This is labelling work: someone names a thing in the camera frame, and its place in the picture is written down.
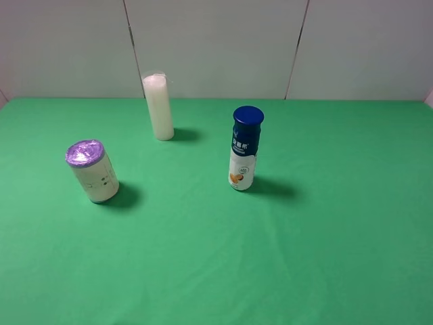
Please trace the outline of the blue capped yogurt bottle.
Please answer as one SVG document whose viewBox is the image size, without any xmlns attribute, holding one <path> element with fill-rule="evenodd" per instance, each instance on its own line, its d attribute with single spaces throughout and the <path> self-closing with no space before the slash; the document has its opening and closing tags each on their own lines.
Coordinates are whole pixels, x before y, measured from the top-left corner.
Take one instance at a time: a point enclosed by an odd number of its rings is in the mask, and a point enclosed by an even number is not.
<svg viewBox="0 0 433 325">
<path fill-rule="evenodd" d="M 233 112 L 228 181 L 235 190 L 247 190 L 254 181 L 264 119 L 264 113 L 255 106 L 240 106 Z"/>
</svg>

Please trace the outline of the green tablecloth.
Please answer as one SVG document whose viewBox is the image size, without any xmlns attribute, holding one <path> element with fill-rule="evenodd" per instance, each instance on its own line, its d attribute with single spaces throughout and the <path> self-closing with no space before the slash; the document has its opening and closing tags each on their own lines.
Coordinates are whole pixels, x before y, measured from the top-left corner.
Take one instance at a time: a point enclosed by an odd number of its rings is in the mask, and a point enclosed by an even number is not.
<svg viewBox="0 0 433 325">
<path fill-rule="evenodd" d="M 14 99 L 1 110 L 2 324 L 431 324 L 432 109 L 258 100 L 256 175 L 228 182 L 239 100 Z M 99 140 L 93 203 L 65 161 Z"/>
</svg>

